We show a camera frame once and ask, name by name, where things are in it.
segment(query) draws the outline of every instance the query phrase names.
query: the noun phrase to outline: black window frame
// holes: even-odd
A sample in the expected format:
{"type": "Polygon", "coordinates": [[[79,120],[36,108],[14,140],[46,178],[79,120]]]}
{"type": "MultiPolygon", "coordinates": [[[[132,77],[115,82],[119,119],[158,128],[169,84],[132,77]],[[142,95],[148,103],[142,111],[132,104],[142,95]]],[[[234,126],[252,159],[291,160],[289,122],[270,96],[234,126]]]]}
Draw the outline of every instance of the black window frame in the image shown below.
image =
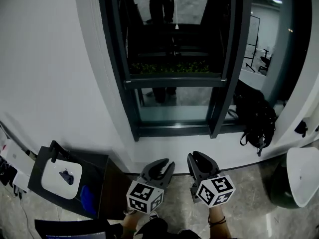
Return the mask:
{"type": "MultiPolygon", "coordinates": [[[[212,6],[207,1],[206,9],[212,6]]],[[[231,0],[231,17],[227,52],[222,73],[203,77],[196,73],[131,75],[122,42],[117,0],[99,0],[104,35],[119,88],[122,103],[135,141],[147,136],[206,135],[216,138],[219,133],[238,132],[243,126],[224,122],[239,79],[248,39],[251,0],[231,0]],[[213,87],[206,121],[203,123],[141,123],[135,89],[154,87],[213,87]]]]}

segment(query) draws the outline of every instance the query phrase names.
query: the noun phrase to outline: sneaker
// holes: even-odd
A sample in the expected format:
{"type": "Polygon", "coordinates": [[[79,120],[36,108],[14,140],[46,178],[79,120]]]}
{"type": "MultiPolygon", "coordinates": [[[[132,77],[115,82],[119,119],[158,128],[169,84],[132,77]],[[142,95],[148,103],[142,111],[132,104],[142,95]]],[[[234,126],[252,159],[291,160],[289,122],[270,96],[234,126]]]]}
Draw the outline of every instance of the sneaker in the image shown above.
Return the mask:
{"type": "Polygon", "coordinates": [[[159,215],[158,215],[157,212],[153,211],[153,212],[150,213],[150,221],[153,220],[153,219],[156,219],[158,217],[159,217],[159,215]]]}

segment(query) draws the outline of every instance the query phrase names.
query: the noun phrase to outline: marble floor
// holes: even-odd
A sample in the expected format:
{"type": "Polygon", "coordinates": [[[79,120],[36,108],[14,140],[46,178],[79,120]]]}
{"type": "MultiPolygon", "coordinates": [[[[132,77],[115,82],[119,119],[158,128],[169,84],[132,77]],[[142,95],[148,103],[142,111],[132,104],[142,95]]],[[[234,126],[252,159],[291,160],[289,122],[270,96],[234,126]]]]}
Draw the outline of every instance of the marble floor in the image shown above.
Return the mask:
{"type": "MultiPolygon", "coordinates": [[[[274,206],[267,197],[267,185],[279,163],[280,157],[261,164],[226,171],[230,175],[236,192],[224,204],[223,211],[233,237],[254,239],[318,239],[316,227],[319,225],[319,193],[302,209],[288,210],[274,206]]],[[[174,176],[164,198],[157,209],[160,217],[168,223],[168,229],[177,233],[181,229],[191,229],[201,238],[209,238],[207,224],[208,208],[202,203],[194,204],[189,192],[193,180],[190,176],[174,176]]],[[[14,198],[12,189],[0,184],[0,229],[7,239],[31,239],[28,225],[35,239],[39,236],[34,229],[34,219],[51,221],[81,221],[87,218],[64,210],[33,192],[14,198]]],[[[139,227],[148,221],[140,220],[139,227]]]]}

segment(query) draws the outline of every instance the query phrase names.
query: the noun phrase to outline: blue object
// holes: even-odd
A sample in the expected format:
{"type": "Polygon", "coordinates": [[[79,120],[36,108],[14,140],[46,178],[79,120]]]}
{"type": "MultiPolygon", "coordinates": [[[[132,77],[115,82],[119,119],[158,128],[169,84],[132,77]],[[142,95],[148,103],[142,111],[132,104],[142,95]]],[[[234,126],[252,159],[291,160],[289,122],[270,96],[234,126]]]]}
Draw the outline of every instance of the blue object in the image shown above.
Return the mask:
{"type": "Polygon", "coordinates": [[[93,207],[94,195],[90,192],[89,187],[84,185],[80,194],[81,204],[85,211],[96,215],[96,211],[93,207]]]}

